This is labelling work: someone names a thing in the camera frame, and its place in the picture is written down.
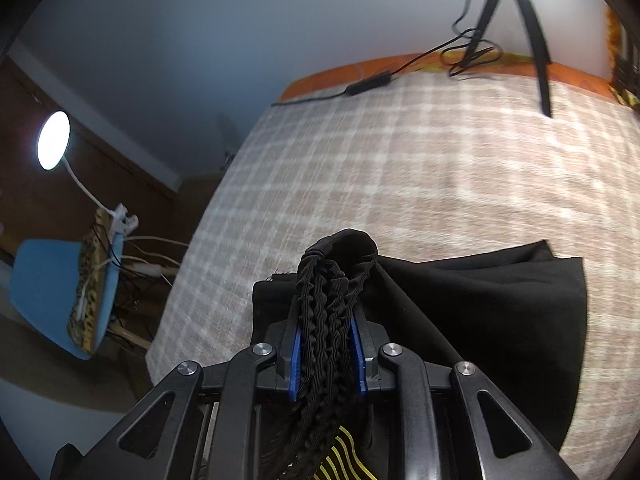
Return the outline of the black yellow striped shirt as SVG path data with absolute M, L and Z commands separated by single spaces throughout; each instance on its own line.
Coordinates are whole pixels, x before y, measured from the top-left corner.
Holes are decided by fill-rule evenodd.
M 312 480 L 376 480 L 377 478 L 358 457 L 355 440 L 344 426 L 338 428 L 328 455 L 311 475 Z

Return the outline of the black pants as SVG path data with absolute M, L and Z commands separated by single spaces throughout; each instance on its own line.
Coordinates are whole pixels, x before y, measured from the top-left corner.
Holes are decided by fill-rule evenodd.
M 382 325 L 393 390 L 359 393 L 350 320 Z M 365 232 L 318 240 L 253 289 L 254 340 L 302 332 L 297 400 L 266 406 L 262 474 L 311 479 L 338 428 L 380 479 L 568 479 L 587 328 L 581 258 L 546 242 L 414 263 Z

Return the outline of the blue chair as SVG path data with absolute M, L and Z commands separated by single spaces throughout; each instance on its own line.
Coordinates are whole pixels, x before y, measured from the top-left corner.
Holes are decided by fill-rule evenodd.
M 67 333 L 79 283 L 80 244 L 67 240 L 24 240 L 17 249 L 9 284 L 12 306 L 29 324 L 77 359 L 88 361 Z

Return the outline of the brown wooden door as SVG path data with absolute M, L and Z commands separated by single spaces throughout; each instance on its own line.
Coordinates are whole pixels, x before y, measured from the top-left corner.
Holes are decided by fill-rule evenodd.
M 127 252 L 181 260 L 190 240 L 175 226 L 176 192 L 100 139 L 75 117 L 61 162 L 44 170 L 40 129 L 61 107 L 12 60 L 1 63 L 1 260 L 11 264 L 31 238 L 81 240 L 99 204 L 139 219 Z

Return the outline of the beige checkered bed cover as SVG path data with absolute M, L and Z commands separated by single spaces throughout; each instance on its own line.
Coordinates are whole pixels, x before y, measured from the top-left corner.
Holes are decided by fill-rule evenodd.
M 639 429 L 639 121 L 566 84 L 541 114 L 517 76 L 414 73 L 344 100 L 271 107 L 196 229 L 146 356 L 153 382 L 250 339 L 255 282 L 342 229 L 428 261 L 546 240 L 585 265 L 588 330 L 562 457 L 606 478 Z

